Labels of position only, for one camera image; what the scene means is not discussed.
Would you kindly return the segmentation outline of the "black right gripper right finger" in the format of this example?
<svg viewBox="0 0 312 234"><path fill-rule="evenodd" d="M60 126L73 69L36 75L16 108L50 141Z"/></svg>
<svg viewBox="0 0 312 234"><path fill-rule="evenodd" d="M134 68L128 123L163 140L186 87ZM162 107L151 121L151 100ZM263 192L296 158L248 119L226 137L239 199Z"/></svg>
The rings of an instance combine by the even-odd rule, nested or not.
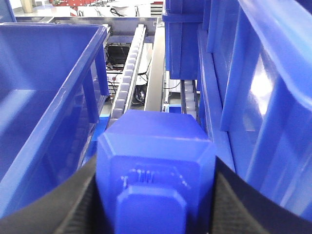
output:
<svg viewBox="0 0 312 234"><path fill-rule="evenodd" d="M312 223L275 204L215 161L211 234L310 234Z"/></svg>

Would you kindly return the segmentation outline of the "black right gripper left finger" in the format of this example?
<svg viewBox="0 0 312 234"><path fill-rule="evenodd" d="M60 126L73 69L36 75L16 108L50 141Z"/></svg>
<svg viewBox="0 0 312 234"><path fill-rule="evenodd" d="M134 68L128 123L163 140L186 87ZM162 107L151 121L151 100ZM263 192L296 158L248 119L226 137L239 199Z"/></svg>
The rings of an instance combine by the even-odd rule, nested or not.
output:
<svg viewBox="0 0 312 234"><path fill-rule="evenodd" d="M2 234L94 234L96 157L36 202L0 220Z"/></svg>

